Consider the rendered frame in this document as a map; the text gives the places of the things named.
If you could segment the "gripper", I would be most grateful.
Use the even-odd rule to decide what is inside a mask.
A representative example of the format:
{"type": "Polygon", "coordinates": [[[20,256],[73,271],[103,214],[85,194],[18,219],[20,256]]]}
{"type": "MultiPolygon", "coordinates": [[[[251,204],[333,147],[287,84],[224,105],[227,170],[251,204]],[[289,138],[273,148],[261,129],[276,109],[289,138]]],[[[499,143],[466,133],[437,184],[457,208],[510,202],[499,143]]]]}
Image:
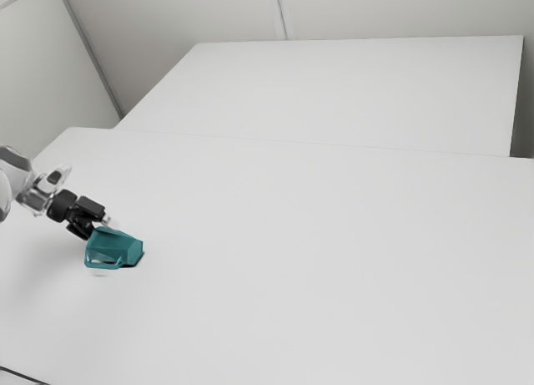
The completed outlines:
{"type": "Polygon", "coordinates": [[[86,196],[78,196],[70,190],[59,191],[47,209],[47,217],[61,223],[66,220],[68,211],[74,206],[75,215],[67,218],[66,229],[78,238],[87,241],[93,233],[93,223],[109,229],[118,229],[118,222],[111,217],[105,207],[86,196]]]}

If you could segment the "teal faceted mug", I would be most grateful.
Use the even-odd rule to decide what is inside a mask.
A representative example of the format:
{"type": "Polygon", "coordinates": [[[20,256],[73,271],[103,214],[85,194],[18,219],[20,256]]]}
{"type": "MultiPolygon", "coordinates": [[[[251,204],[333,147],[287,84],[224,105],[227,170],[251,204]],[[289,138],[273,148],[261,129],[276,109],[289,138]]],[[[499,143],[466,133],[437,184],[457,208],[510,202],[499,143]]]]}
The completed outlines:
{"type": "Polygon", "coordinates": [[[84,265],[87,268],[117,270],[136,266],[144,255],[144,244],[120,230],[100,226],[87,241],[84,265]]]}

